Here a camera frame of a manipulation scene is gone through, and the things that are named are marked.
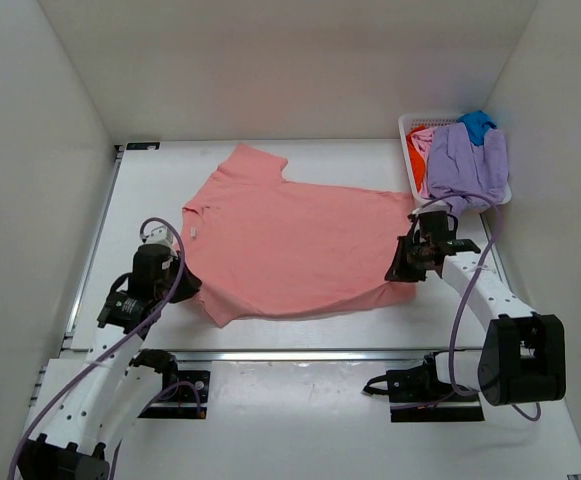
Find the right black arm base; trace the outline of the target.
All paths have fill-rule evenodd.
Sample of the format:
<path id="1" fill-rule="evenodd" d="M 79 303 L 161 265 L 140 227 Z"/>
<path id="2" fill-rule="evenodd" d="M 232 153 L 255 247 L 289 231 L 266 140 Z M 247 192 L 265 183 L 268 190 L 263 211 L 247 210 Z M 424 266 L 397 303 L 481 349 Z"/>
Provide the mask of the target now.
<path id="1" fill-rule="evenodd" d="M 385 397 L 390 421 L 396 423 L 475 423 L 485 416 L 477 394 L 463 397 L 436 375 L 434 356 L 404 360 L 386 367 L 384 374 L 369 379 L 366 396 Z"/>

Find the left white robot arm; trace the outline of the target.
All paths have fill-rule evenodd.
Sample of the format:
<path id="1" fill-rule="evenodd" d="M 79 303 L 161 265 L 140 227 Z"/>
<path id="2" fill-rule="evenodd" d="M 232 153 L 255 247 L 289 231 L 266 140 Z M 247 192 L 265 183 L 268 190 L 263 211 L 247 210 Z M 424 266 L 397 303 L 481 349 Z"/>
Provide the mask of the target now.
<path id="1" fill-rule="evenodd" d="M 201 281 L 183 248 L 144 244 L 110 287 L 79 373 L 37 414 L 19 441 L 8 478 L 109 479 L 125 431 L 168 385 L 174 357 L 142 348 L 162 310 L 192 298 Z"/>

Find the pink t shirt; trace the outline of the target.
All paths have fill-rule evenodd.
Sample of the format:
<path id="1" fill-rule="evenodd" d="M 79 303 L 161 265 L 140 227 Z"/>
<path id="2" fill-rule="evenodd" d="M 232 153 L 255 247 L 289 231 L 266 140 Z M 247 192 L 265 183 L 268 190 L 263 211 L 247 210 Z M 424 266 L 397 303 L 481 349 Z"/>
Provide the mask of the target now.
<path id="1" fill-rule="evenodd" d="M 385 279 L 409 229 L 410 195 L 290 181 L 282 157 L 240 144 L 183 206 L 196 299 L 218 326 L 413 300 Z"/>

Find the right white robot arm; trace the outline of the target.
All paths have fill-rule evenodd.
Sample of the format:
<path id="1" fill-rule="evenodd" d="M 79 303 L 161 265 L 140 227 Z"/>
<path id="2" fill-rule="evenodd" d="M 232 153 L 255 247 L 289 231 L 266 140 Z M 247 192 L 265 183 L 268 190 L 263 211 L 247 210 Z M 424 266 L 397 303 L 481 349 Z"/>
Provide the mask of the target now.
<path id="1" fill-rule="evenodd" d="M 554 314 L 521 301 L 486 264 L 492 247 L 457 236 L 445 211 L 415 211 L 399 237 L 385 278 L 417 283 L 435 273 L 460 297 L 446 351 L 436 353 L 434 377 L 460 395 L 480 393 L 493 406 L 559 401 L 566 393 L 565 329 Z M 481 324 L 484 344 L 461 351 L 457 336 L 465 311 Z"/>

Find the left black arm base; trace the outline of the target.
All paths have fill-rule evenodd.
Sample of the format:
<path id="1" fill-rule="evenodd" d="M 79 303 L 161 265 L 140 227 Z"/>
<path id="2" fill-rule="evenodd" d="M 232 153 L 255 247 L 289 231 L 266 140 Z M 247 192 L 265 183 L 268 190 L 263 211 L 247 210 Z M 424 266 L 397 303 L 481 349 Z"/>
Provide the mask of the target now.
<path id="1" fill-rule="evenodd" d="M 207 418 L 209 370 L 185 370 L 176 357 L 163 350 L 144 350 L 129 363 L 131 367 L 147 367 L 161 377 L 161 391 L 143 409 L 144 419 Z"/>

